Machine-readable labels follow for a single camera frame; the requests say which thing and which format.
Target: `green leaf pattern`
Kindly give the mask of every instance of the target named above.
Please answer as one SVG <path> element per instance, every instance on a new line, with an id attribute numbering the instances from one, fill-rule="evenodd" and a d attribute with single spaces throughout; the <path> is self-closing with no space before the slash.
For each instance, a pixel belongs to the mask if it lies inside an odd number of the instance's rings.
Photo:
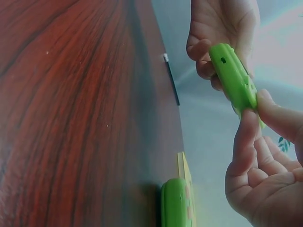
<path id="1" fill-rule="evenodd" d="M 283 137 L 279 138 L 278 144 L 279 144 L 279 148 L 281 149 L 281 151 L 283 151 L 285 153 L 288 152 L 288 148 L 291 146 L 291 142 L 284 139 Z"/>

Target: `green toy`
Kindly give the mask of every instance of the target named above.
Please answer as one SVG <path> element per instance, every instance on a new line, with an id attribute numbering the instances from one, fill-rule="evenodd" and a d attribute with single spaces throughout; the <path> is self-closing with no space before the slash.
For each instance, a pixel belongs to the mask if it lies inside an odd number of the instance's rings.
<path id="1" fill-rule="evenodd" d="M 193 201 L 183 178 L 167 181 L 161 189 L 162 227 L 193 227 Z"/>
<path id="2" fill-rule="evenodd" d="M 217 44 L 210 49 L 209 56 L 239 118 L 245 109 L 257 112 L 257 89 L 234 49 L 228 44 Z"/>

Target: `yellow object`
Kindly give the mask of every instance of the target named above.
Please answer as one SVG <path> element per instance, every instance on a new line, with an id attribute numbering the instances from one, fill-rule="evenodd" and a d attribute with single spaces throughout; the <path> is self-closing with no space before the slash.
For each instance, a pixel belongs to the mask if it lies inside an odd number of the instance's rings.
<path id="1" fill-rule="evenodd" d="M 184 152 L 178 153 L 177 158 L 178 158 L 179 177 L 185 179 L 186 184 L 189 187 L 189 191 L 191 194 L 191 201 L 192 201 L 192 208 L 193 208 L 192 226 L 196 227 L 196 208 L 195 208 L 193 183 L 192 183 L 192 179 L 191 179 L 190 170 L 189 170 L 186 158 L 185 158 L 185 153 Z"/>

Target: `wood grain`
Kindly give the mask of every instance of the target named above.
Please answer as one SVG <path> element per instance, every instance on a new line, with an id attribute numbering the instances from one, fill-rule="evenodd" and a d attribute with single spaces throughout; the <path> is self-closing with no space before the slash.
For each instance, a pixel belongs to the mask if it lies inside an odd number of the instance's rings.
<path id="1" fill-rule="evenodd" d="M 0 226 L 157 226 L 178 107 L 149 0 L 0 2 Z"/>

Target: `hand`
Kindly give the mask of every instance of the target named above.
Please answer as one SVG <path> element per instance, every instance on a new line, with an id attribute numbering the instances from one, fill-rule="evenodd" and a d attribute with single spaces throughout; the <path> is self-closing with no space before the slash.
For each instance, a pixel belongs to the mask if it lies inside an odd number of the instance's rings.
<path id="1" fill-rule="evenodd" d="M 295 145 L 292 161 L 270 138 L 262 137 L 258 117 L 243 114 L 234 141 L 225 192 L 230 205 L 256 227 L 303 226 L 303 113 L 277 106 L 258 93 L 261 119 Z"/>
<path id="2" fill-rule="evenodd" d="M 210 79 L 213 88 L 222 90 L 208 51 L 211 45 L 228 43 L 244 66 L 252 50 L 253 37 L 260 24 L 256 0 L 192 0 L 187 53 L 196 61 L 198 75 Z"/>

